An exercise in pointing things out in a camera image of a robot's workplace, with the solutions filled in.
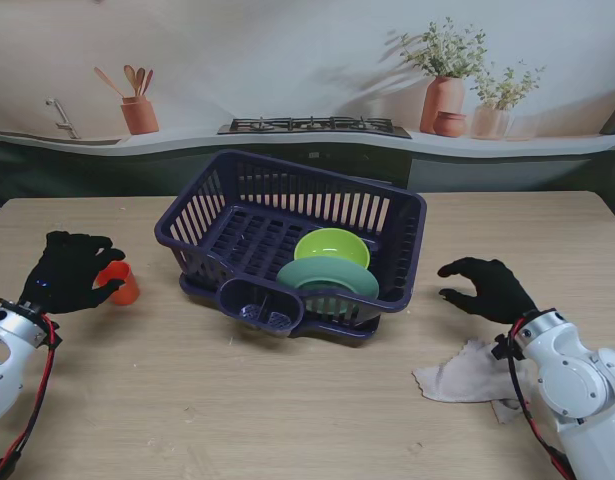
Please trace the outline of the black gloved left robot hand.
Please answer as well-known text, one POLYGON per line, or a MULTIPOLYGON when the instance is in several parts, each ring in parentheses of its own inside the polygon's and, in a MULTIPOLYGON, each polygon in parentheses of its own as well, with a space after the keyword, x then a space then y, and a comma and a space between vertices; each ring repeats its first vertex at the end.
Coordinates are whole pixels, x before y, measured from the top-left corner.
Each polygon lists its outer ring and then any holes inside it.
POLYGON ((96 308, 124 284, 110 280, 96 287, 97 276, 124 258, 125 253, 108 237, 52 231, 46 235, 46 247, 26 279, 19 303, 50 314, 96 308))

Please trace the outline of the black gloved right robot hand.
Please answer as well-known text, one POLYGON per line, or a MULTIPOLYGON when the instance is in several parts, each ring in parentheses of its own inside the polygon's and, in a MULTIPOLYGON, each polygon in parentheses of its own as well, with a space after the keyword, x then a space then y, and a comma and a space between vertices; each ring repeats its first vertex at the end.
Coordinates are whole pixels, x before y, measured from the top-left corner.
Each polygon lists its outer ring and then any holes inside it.
POLYGON ((511 325, 538 311, 513 272, 500 260, 464 257, 442 266, 437 274, 441 278, 458 275, 472 282, 475 296, 450 288, 439 291, 445 301, 467 314, 511 325))

